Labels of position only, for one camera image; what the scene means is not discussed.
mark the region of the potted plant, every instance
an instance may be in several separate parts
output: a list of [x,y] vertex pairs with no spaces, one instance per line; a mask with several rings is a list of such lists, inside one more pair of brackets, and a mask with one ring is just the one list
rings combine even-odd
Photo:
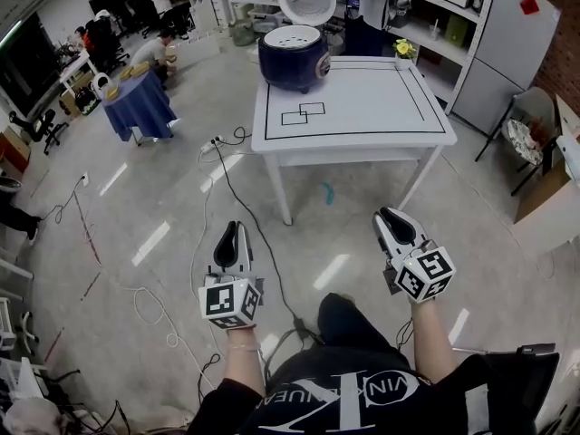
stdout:
[[412,60],[417,55],[417,50],[407,39],[399,39],[392,45],[395,50],[395,65],[397,69],[406,69],[409,65],[403,60]]

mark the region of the blue tape on floor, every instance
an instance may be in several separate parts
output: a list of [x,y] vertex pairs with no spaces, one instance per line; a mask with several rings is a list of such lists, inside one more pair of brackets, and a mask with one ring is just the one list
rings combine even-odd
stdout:
[[327,184],[326,182],[323,182],[322,186],[328,190],[328,195],[326,196],[326,205],[331,206],[334,201],[334,190],[330,184]]

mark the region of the rice cooker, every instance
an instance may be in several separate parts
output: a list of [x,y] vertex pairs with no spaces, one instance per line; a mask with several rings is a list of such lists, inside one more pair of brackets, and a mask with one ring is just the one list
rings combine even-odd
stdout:
[[278,27],[258,40],[260,70],[276,87],[307,93],[330,71],[326,37],[317,25],[334,14],[336,0],[278,0],[294,23]]

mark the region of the power strip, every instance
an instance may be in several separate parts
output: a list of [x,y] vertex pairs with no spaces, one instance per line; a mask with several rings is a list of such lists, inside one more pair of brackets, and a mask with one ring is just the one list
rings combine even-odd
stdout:
[[224,144],[222,143],[224,140],[224,137],[221,135],[217,135],[215,139],[212,139],[216,142],[216,144],[214,145],[213,143],[211,143],[211,140],[209,142],[206,142],[206,144],[201,147],[201,154],[205,155],[206,153],[209,153],[210,151],[212,151],[215,147],[223,147]]

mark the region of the bottle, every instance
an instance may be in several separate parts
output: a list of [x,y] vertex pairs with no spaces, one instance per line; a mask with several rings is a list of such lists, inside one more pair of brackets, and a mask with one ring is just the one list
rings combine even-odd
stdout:
[[481,7],[483,6],[483,0],[473,0],[472,8],[479,15],[481,12]]

